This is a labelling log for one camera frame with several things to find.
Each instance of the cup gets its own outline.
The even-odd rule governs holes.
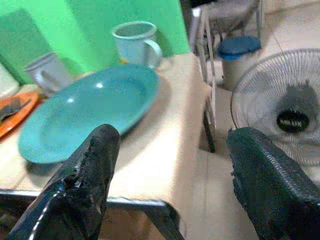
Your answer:
[[[65,65],[54,52],[49,52],[24,69],[30,77],[43,89],[47,97],[72,83],[72,77],[67,72]]]
[[[157,27],[147,21],[131,21],[112,30],[120,61],[142,64],[155,69],[161,62],[162,50],[156,41]]]

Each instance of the orange plate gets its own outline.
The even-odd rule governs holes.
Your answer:
[[[21,123],[23,119],[25,119],[25,117],[31,112],[31,110],[35,107],[36,103],[38,102],[39,94],[35,91],[29,91],[29,92],[18,94],[16,96],[8,97],[0,101],[0,109],[10,104],[13,98],[20,98],[21,105],[26,103],[29,99],[31,101],[26,106],[24,106],[20,111],[18,111],[16,114],[8,118],[5,118],[5,120],[0,122],[0,138],[4,136],[6,133],[10,132],[19,123]]]

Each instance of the blue plate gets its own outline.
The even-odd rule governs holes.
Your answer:
[[[82,78],[48,99],[26,121],[18,149],[30,162],[66,160],[101,124],[120,134],[139,121],[155,101],[158,77],[140,65],[110,67]]]

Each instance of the table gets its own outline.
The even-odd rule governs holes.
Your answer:
[[[211,88],[193,53],[165,58],[157,70],[159,95],[150,111],[122,139],[109,207],[146,213],[166,239],[183,239],[190,224],[194,168]],[[21,128],[0,140],[0,197],[32,200],[60,167],[25,161],[18,152]]]

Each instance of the green wall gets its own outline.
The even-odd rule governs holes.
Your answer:
[[[165,57],[189,51],[179,0],[0,0],[0,62],[20,83],[24,66],[56,52],[74,76],[119,62],[111,29],[157,25]]]

